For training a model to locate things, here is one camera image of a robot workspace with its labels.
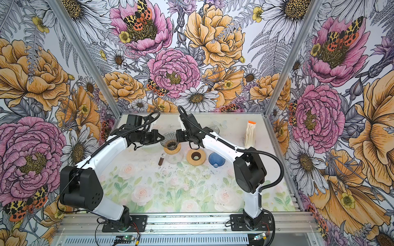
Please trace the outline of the grey glass dripper cone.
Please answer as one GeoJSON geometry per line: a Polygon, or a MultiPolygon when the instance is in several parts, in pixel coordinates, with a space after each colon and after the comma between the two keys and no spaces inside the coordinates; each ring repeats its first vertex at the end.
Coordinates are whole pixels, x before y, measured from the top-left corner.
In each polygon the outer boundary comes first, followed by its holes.
{"type": "Polygon", "coordinates": [[[173,151],[178,147],[179,141],[177,139],[176,132],[167,132],[164,134],[165,139],[161,140],[160,144],[162,147],[173,151]]]}

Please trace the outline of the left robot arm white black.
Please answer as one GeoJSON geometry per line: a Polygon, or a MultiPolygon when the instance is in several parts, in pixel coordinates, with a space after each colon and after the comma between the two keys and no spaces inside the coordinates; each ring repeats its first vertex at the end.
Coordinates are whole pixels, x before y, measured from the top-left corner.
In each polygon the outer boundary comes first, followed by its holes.
{"type": "Polygon", "coordinates": [[[152,125],[160,117],[155,111],[147,116],[129,115],[127,122],[113,130],[107,140],[92,154],[60,173],[59,203],[90,212],[103,218],[107,225],[119,231],[131,227],[129,209],[106,197],[99,178],[111,162],[129,146],[135,149],[153,145],[164,136],[152,125]]]}

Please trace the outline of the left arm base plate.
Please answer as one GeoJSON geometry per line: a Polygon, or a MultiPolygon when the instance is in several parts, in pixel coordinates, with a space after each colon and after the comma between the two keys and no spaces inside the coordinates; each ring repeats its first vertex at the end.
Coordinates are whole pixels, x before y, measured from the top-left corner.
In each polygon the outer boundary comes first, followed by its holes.
{"type": "Polygon", "coordinates": [[[102,232],[117,233],[117,232],[144,232],[147,225],[147,215],[130,215],[120,220],[109,220],[104,224],[102,232]]]}

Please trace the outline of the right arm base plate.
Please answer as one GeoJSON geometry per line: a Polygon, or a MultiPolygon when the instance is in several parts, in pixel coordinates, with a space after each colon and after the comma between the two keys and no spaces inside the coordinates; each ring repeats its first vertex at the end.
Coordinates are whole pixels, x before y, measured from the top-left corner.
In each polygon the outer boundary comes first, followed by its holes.
{"type": "Polygon", "coordinates": [[[256,218],[252,218],[246,213],[231,214],[226,225],[232,231],[272,231],[274,229],[274,218],[268,213],[261,212],[256,218]]]}

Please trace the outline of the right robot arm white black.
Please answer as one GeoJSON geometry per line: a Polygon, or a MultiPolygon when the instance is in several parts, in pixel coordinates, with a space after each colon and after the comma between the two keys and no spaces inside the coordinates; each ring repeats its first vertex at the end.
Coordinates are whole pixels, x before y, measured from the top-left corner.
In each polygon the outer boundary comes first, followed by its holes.
{"type": "Polygon", "coordinates": [[[259,189],[267,171],[254,148],[244,149],[226,141],[212,129],[202,128],[193,114],[179,109],[182,129],[176,131],[179,142],[189,142],[217,153],[233,164],[235,179],[244,195],[244,223],[249,230],[256,230],[264,213],[259,189]]]}

